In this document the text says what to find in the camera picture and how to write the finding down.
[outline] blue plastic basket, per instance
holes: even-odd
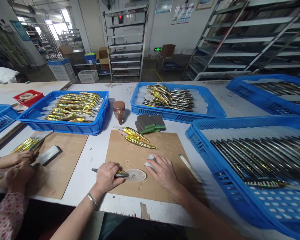
[[[284,100],[281,97],[267,92],[257,86],[243,82],[243,80],[258,81],[263,78],[282,79],[294,82],[300,86],[300,78],[285,74],[270,74],[236,77],[227,85],[227,88],[272,115],[300,115],[299,104]]]
[[[40,112],[43,107],[47,107],[50,102],[56,99],[56,97],[67,94],[74,93],[79,94],[80,91],[53,91],[49,93],[44,98],[40,99],[38,102],[33,104],[28,110],[22,113],[17,119],[23,123],[26,123],[33,130],[36,131],[50,131],[63,132],[63,133],[77,133],[85,135],[99,135],[102,131],[102,124],[109,110],[109,92],[102,91],[89,91],[97,93],[100,97],[104,99],[103,104],[99,110],[99,113],[92,123],[77,123],[77,122],[59,122],[59,121],[48,121],[48,120],[38,120],[37,117],[42,116]]]
[[[70,59],[69,58],[59,58],[59,59],[54,59],[51,61],[48,61],[48,65],[64,65],[66,63],[69,63]]]
[[[256,227],[275,229],[300,239],[300,192],[248,187],[200,131],[263,126],[288,126],[300,130],[300,116],[196,120],[186,131],[186,136],[211,170],[233,208],[244,220]]]
[[[0,104],[0,132],[13,123],[18,113],[10,106]]]
[[[167,86],[169,90],[177,90],[177,89],[196,89],[199,91],[199,94],[204,98],[204,101],[208,104],[207,114],[199,114],[193,112],[182,112],[178,110],[171,109],[163,109],[163,108],[154,108],[148,106],[142,106],[134,103],[134,100],[137,98],[137,94],[139,92],[139,88],[147,85],[155,85],[153,82],[140,82],[136,86],[132,98],[130,100],[131,103],[131,112],[134,114],[142,115],[161,115],[163,119],[175,121],[175,122],[183,122],[183,123],[191,123],[196,119],[203,118],[224,118],[226,117],[226,113],[223,108],[220,106],[218,101],[212,95],[212,93],[205,87],[201,86],[192,86],[192,85],[181,85],[181,84],[164,84]]]

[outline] white plastic crate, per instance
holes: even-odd
[[[83,70],[78,73],[78,77],[82,83],[95,83],[99,80],[97,70]]]
[[[70,81],[74,83],[77,80],[77,77],[74,73],[71,73],[69,75],[54,75],[57,79],[57,81]]]
[[[71,63],[63,65],[49,65],[54,75],[70,75],[73,73]]]

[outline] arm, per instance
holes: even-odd
[[[198,228],[208,233],[211,239],[245,239],[209,208],[199,202],[178,182],[169,159],[154,153],[152,155],[155,156],[157,162],[150,159],[147,159],[147,162],[154,166],[157,173],[150,167],[146,166],[146,169],[171,194],[176,202],[187,211]]]
[[[124,178],[114,178],[118,170],[119,168],[114,162],[103,163],[98,168],[96,183],[90,190],[90,194],[96,202],[99,202],[103,194],[124,182]],[[88,196],[85,196],[50,240],[78,240],[94,210],[93,202]]]
[[[24,196],[26,184],[34,170],[23,161],[7,171],[8,193],[0,203],[0,239],[15,239],[27,210],[28,199]]]
[[[21,163],[22,161],[30,161],[33,157],[33,152],[25,151],[10,154],[0,158],[0,169],[8,168]]]

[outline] wall poster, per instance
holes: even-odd
[[[158,0],[156,13],[170,12],[173,0]]]
[[[196,11],[212,8],[214,0],[199,0]]]
[[[193,9],[194,3],[176,6],[176,10],[172,19],[172,25],[188,23]]]

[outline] tape roll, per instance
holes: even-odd
[[[29,100],[30,98],[33,97],[32,93],[24,93],[23,95],[21,95],[19,98],[20,100]]]

